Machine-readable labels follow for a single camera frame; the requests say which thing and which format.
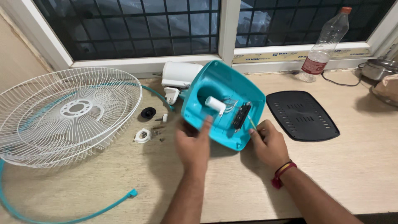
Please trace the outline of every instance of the window grill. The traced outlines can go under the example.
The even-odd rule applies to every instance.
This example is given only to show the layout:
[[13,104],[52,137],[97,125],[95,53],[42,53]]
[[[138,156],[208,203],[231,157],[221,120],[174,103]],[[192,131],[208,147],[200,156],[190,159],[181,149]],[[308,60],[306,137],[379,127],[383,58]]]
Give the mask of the window grill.
[[352,11],[349,14],[349,31],[341,42],[366,41],[394,2],[242,0],[235,47],[314,44],[322,26],[343,6],[352,7]]
[[220,0],[34,0],[75,61],[218,53]]

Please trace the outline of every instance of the fan guard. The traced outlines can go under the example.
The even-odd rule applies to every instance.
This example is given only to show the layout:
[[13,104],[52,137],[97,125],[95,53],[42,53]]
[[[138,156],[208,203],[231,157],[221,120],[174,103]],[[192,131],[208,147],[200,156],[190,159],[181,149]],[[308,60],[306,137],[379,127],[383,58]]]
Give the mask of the fan guard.
[[0,157],[28,167],[54,167],[105,149],[136,111],[137,78],[111,68],[42,75],[0,94]]

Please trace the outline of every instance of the wooden desk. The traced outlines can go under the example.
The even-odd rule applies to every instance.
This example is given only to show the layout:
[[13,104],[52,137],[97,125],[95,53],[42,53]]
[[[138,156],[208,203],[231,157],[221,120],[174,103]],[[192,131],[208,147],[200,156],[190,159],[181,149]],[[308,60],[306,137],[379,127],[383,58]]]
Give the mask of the wooden desk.
[[[341,83],[356,83],[350,72],[328,75]],[[292,160],[323,189],[355,214],[398,211],[398,111],[369,93],[369,85],[344,87],[322,78],[303,83],[290,75],[249,75],[267,95],[282,90],[312,94],[331,116],[341,135],[304,143],[285,135]],[[161,89],[160,80],[141,80]],[[152,106],[156,118],[166,107],[143,90],[141,109]],[[268,107],[262,119],[270,119]],[[132,188],[138,197],[128,199],[86,223],[159,223],[182,175],[173,148],[173,122],[146,144],[133,142],[136,132],[155,121],[132,124],[106,150],[79,163],[55,169],[5,165],[3,189],[22,214],[40,221],[79,218],[115,202]],[[201,221],[226,222],[300,217],[285,189],[273,189],[271,171],[249,149],[235,153],[212,143],[206,175]],[[0,223],[20,223],[0,207]]]

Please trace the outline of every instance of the black rubber disc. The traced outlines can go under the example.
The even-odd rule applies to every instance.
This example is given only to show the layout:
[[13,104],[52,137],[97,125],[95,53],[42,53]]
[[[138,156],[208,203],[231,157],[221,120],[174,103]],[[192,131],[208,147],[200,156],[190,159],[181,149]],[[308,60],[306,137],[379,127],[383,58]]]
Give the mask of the black rubber disc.
[[307,92],[275,92],[267,95],[267,105],[279,125],[293,140],[325,141],[340,135],[333,120]]
[[156,110],[153,107],[147,107],[141,111],[141,117],[146,119],[152,119],[155,114]]

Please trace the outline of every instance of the plastic bottle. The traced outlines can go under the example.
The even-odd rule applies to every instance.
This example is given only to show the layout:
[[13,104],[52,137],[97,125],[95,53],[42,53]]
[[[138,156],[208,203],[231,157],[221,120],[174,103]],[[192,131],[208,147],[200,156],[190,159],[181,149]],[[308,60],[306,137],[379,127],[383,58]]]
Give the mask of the plastic bottle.
[[325,23],[317,43],[308,53],[301,68],[302,71],[296,75],[296,78],[308,83],[316,81],[314,75],[322,73],[333,55],[336,45],[348,31],[348,14],[350,12],[351,7],[342,7],[338,15]]

